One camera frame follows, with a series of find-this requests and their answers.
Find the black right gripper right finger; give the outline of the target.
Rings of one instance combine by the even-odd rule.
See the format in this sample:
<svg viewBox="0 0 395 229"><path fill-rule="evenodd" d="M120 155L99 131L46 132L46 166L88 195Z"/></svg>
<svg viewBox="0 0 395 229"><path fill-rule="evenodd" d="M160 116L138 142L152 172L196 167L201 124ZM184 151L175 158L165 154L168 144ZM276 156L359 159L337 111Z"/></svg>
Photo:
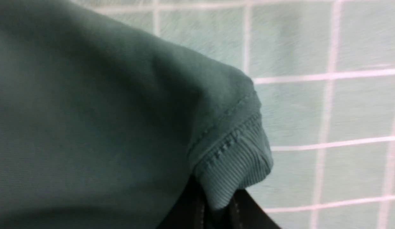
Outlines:
<svg viewBox="0 0 395 229"><path fill-rule="evenodd" d="M247 190L237 190L229 204L231 229L280 229Z"/></svg>

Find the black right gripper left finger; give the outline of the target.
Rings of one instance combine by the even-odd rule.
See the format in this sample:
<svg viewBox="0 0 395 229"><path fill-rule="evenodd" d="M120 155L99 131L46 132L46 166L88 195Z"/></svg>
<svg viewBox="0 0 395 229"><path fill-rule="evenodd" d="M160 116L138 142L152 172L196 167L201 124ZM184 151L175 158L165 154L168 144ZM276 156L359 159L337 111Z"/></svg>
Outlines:
<svg viewBox="0 0 395 229"><path fill-rule="evenodd" d="M157 229L205 229L206 196L195 177L190 177L181 196Z"/></svg>

